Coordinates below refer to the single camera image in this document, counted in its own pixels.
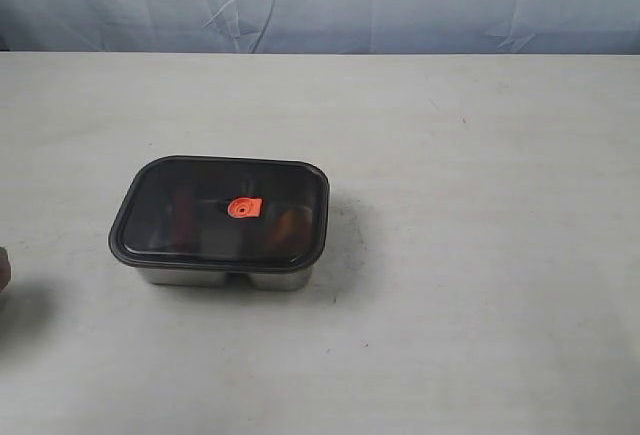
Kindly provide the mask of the stainless steel lunch box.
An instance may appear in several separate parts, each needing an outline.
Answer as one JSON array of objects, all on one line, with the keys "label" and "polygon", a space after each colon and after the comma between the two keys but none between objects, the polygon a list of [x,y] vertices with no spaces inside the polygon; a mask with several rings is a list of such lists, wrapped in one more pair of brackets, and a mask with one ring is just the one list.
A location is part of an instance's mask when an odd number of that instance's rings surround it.
[{"label": "stainless steel lunch box", "polygon": [[253,289],[287,292],[306,286],[313,273],[311,265],[291,273],[225,272],[194,269],[137,268],[146,281],[154,285],[221,288],[235,279],[246,281]]}]

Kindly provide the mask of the dark transparent lunch box lid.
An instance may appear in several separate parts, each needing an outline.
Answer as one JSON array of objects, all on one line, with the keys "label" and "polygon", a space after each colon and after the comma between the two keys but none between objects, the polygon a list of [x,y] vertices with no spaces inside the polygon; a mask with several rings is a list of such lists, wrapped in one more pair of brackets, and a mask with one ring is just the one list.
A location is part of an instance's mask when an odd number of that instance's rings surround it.
[{"label": "dark transparent lunch box lid", "polygon": [[[191,253],[171,246],[176,189],[195,197],[198,237]],[[291,273],[313,265],[324,251],[330,184],[302,161],[171,155],[135,175],[111,227],[108,243],[121,263],[134,268]],[[267,237],[287,209],[313,213],[313,240],[296,257],[277,256]]]}]

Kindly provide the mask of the blue wrinkled backdrop cloth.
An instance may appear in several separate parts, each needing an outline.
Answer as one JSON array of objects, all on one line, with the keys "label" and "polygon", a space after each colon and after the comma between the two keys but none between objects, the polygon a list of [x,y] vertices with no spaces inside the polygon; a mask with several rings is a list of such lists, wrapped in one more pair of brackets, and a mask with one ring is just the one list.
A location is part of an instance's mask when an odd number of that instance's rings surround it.
[{"label": "blue wrinkled backdrop cloth", "polygon": [[1,0],[8,51],[637,54],[639,0]]}]

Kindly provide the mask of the red toy sausage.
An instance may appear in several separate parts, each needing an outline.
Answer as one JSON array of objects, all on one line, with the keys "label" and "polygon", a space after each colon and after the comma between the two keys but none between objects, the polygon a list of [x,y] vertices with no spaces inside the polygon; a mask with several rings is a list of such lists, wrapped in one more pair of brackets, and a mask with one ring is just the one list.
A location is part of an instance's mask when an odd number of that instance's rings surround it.
[{"label": "red toy sausage", "polygon": [[191,253],[197,245],[198,227],[195,197],[187,187],[175,190],[171,210],[171,246],[176,252]]}]

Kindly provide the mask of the yellow toy cheese block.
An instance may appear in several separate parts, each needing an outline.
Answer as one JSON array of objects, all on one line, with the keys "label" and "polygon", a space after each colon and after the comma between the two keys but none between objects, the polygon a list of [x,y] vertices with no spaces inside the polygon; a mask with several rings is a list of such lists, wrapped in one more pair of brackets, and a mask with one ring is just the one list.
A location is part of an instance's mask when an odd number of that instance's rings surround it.
[{"label": "yellow toy cheese block", "polygon": [[269,250],[277,256],[296,257],[308,250],[313,240],[313,213],[304,206],[285,210],[269,231]]}]

